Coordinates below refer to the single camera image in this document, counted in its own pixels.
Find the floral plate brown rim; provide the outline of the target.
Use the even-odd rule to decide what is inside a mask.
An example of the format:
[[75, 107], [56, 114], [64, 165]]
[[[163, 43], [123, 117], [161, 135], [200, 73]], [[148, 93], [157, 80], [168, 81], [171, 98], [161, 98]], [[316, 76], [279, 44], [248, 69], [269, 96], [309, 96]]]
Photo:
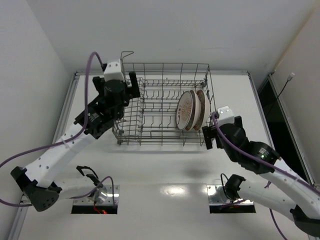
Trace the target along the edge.
[[199, 101], [200, 101], [200, 114], [199, 114], [199, 118], [195, 124], [195, 126], [193, 127], [196, 131], [199, 131], [202, 127], [204, 127], [207, 124], [207, 121], [210, 117], [210, 101], [209, 98], [207, 96], [207, 94], [202, 90], [198, 90], [196, 92]]
[[201, 113], [201, 102], [197, 93], [194, 90], [190, 90], [189, 92], [191, 94], [192, 108], [189, 123], [185, 128], [186, 131], [190, 131], [195, 127]]

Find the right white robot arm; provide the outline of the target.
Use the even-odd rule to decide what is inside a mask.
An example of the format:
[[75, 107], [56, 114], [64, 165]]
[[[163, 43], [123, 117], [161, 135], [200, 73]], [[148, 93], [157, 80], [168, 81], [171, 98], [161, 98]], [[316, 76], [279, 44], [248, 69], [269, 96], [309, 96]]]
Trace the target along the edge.
[[240, 116], [224, 117], [214, 112], [212, 126], [203, 127], [207, 149], [212, 141], [229, 159], [267, 180], [267, 184], [249, 181], [232, 174], [222, 183], [221, 198], [229, 205], [250, 200], [274, 210], [307, 235], [320, 236], [320, 192], [295, 173], [269, 145], [250, 141]]

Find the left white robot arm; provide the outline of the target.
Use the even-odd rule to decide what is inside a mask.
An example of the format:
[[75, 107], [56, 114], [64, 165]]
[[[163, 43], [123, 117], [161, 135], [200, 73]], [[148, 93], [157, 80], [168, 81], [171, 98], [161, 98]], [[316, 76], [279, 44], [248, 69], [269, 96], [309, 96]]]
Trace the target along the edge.
[[86, 105], [60, 137], [61, 144], [50, 147], [27, 166], [17, 166], [11, 171], [11, 176], [36, 211], [49, 209], [59, 199], [89, 197], [95, 204], [101, 204], [107, 198], [107, 188], [95, 173], [83, 174], [76, 179], [55, 178], [78, 153], [123, 118], [131, 99], [141, 96], [136, 73], [131, 71], [129, 78], [130, 86], [124, 80], [94, 77], [92, 81], [98, 96]]

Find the white plate orange sunburst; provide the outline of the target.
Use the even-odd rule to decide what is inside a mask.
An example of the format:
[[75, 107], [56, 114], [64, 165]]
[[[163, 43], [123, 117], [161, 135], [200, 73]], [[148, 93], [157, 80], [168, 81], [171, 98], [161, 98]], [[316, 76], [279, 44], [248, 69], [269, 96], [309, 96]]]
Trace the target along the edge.
[[192, 113], [193, 100], [190, 91], [185, 91], [176, 107], [175, 124], [178, 130], [184, 130], [188, 125]]

